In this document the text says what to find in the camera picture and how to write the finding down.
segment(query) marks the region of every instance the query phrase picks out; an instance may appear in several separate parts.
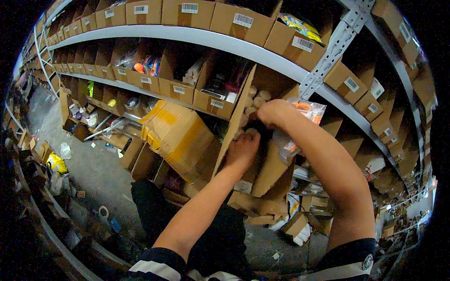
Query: clear plastic bag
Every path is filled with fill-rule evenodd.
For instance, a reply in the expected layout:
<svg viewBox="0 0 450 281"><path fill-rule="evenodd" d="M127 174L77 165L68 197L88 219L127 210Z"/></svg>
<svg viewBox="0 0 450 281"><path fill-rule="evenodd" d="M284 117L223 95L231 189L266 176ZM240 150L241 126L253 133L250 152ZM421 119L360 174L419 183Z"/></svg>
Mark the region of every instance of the clear plastic bag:
<svg viewBox="0 0 450 281"><path fill-rule="evenodd" d="M299 98L289 98L288 103L317 125L322 120L327 107L320 103L312 103ZM277 129L274 131L273 140L278 147L280 159L284 163L289 163L292 157L300 152L300 147L282 130Z"/></svg>

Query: forearm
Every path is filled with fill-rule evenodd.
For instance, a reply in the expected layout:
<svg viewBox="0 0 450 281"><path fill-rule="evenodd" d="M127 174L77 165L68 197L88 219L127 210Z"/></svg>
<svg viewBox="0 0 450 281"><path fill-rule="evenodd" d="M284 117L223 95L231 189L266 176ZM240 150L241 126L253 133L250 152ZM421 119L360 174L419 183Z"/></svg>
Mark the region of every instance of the forearm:
<svg viewBox="0 0 450 281"><path fill-rule="evenodd" d="M176 213L153 248L170 249L187 261L191 248L209 227L223 201L242 175L243 169L237 165L224 167Z"/></svg>

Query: white label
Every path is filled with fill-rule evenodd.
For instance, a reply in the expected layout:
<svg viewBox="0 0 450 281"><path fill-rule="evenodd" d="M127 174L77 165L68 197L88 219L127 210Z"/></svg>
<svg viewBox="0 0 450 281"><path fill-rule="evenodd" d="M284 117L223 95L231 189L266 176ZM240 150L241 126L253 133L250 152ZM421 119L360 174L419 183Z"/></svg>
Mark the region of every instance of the white label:
<svg viewBox="0 0 450 281"><path fill-rule="evenodd" d="M140 15L140 14L144 14L144 13L149 13L149 6L148 5L135 6L135 15Z"/></svg>
<svg viewBox="0 0 450 281"><path fill-rule="evenodd" d="M241 15L239 13L235 13L233 23L242 25L243 27L251 28L253 24L253 18Z"/></svg>
<svg viewBox="0 0 450 281"><path fill-rule="evenodd" d="M384 130L384 133L386 134L387 137L389 137L392 134L391 129L389 129L389 128Z"/></svg>
<svg viewBox="0 0 450 281"><path fill-rule="evenodd" d="M113 9L109 9L105 11L105 18L110 18L114 16L114 10Z"/></svg>
<svg viewBox="0 0 450 281"><path fill-rule="evenodd" d="M351 77L348 77L345 81L344 84L347 85L348 88L350 88L350 90L354 93L356 92L360 87L353 81L353 79Z"/></svg>
<svg viewBox="0 0 450 281"><path fill-rule="evenodd" d="M309 53L312 52L312 48L314 47L314 43L297 36L294 36L291 45Z"/></svg>
<svg viewBox="0 0 450 281"><path fill-rule="evenodd" d="M378 111L378 107L372 103L372 104L369 106L369 110L370 110L372 113L375 113L375 112Z"/></svg>
<svg viewBox="0 0 450 281"><path fill-rule="evenodd" d="M370 93L375 99L378 99L378 97L384 93L383 86L381 86L380 82L375 77L372 79L372 83L370 84Z"/></svg>
<svg viewBox="0 0 450 281"><path fill-rule="evenodd" d="M405 38L406 43L409 43L411 41L411 34L408 31L408 29L406 28L406 25L404 22L401 22L401 24L400 24L400 32L403 35L403 37Z"/></svg>
<svg viewBox="0 0 450 281"><path fill-rule="evenodd" d="M234 185L234 190L245 194L250 194L250 192L252 192L252 186L252 183L240 180L237 184Z"/></svg>
<svg viewBox="0 0 450 281"><path fill-rule="evenodd" d="M211 99L211 105L218 108L224 108L224 103Z"/></svg>
<svg viewBox="0 0 450 281"><path fill-rule="evenodd" d="M141 77L141 82L142 83L151 84L152 80L150 78L147 78L147 77Z"/></svg>
<svg viewBox="0 0 450 281"><path fill-rule="evenodd" d="M177 86L173 86L173 91L179 94L185 94L185 89Z"/></svg>
<svg viewBox="0 0 450 281"><path fill-rule="evenodd" d="M198 4L183 3L183 4L181 4L181 12L182 13L198 13Z"/></svg>

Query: white stripe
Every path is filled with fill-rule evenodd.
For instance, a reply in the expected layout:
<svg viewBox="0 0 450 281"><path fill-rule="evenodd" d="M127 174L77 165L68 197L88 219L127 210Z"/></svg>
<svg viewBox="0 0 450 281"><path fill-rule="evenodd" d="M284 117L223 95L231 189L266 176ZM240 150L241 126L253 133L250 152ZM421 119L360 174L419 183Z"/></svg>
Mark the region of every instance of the white stripe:
<svg viewBox="0 0 450 281"><path fill-rule="evenodd" d="M153 274L158 275L159 277L162 277L164 279L167 279L169 281L179 281L181 280L181 275L176 271L175 269L171 268L165 263L157 263L154 261L145 261L140 260L137 263L135 263L129 271L137 272L141 271L144 273L151 272Z"/></svg>

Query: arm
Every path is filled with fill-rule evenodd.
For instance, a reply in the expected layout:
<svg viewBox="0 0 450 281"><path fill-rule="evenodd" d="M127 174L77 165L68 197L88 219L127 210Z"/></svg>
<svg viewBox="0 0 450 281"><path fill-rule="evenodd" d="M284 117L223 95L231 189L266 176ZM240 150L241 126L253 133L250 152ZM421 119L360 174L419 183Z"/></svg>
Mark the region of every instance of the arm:
<svg viewBox="0 0 450 281"><path fill-rule="evenodd" d="M186 262L195 242L206 231L223 201L255 159L260 135L241 134L232 142L225 167L172 218L153 248L166 248Z"/></svg>
<svg viewBox="0 0 450 281"><path fill-rule="evenodd" d="M264 104L258 117L282 128L301 147L335 205L328 250L361 238L374 238L369 186L345 148L284 100Z"/></svg>

